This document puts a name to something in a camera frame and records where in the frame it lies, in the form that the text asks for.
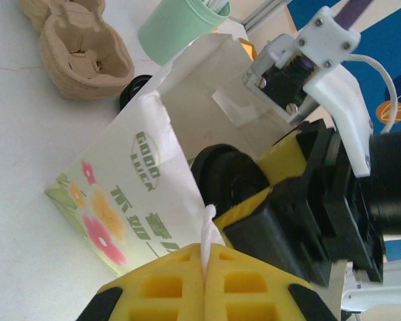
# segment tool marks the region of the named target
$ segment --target green oval logo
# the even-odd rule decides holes
[[[153,191],[157,188],[160,178],[160,155],[153,138],[146,132],[135,135],[131,150],[132,165],[142,183]]]

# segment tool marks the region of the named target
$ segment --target yellow object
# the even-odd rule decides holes
[[[221,232],[221,236],[228,247],[233,247],[224,233],[224,228],[250,216],[252,212],[266,199],[267,195],[277,183],[289,177],[299,177],[306,168],[306,159],[300,149],[296,136],[299,132],[290,132],[280,142],[273,145],[257,162],[263,171],[271,188],[246,199],[241,204],[229,209],[226,213],[214,220]]]
[[[239,42],[241,42],[243,49],[245,49],[245,51],[248,53],[248,56],[251,58],[251,60],[256,60],[257,51],[255,50],[255,46],[243,38],[239,38]]]
[[[68,187],[68,191],[70,192],[70,195],[72,196],[72,198],[74,200],[74,203],[76,203],[78,207],[81,207],[84,209],[86,206],[85,206],[85,202],[83,201],[83,194],[74,182],[70,183],[70,186]]]
[[[119,214],[108,204],[106,194],[97,186],[90,197],[90,204],[94,214],[101,220],[106,229],[120,241],[124,240],[124,225]]]
[[[306,159],[297,142],[297,134],[297,130],[290,132],[257,161],[271,186],[289,177],[299,177],[305,171]]]
[[[305,320],[288,285],[306,281],[214,244],[204,287],[200,256],[192,244],[103,286],[123,289],[109,321]]]

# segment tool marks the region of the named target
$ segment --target metal frame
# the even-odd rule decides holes
[[[401,259],[383,265],[383,284],[359,282],[351,267],[346,269],[342,309],[363,312],[375,306],[401,305]]]
[[[268,17],[280,10],[292,0],[265,0],[256,10],[242,21],[247,33],[259,27]]]

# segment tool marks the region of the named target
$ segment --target orange circle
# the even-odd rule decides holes
[[[381,103],[376,109],[376,116],[380,122],[386,124],[390,115],[390,100]],[[401,121],[401,103],[398,102],[398,112],[396,113],[395,124]]]

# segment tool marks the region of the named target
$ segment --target pink flower print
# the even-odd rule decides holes
[[[88,181],[89,185],[96,184],[96,179],[94,176],[94,168],[92,167],[91,163],[82,161],[82,171],[83,175],[85,175],[86,180]]]
[[[85,214],[83,215],[83,222],[88,230],[89,238],[101,252],[117,265],[128,262],[126,256],[113,244],[110,234],[98,219],[90,218]]]

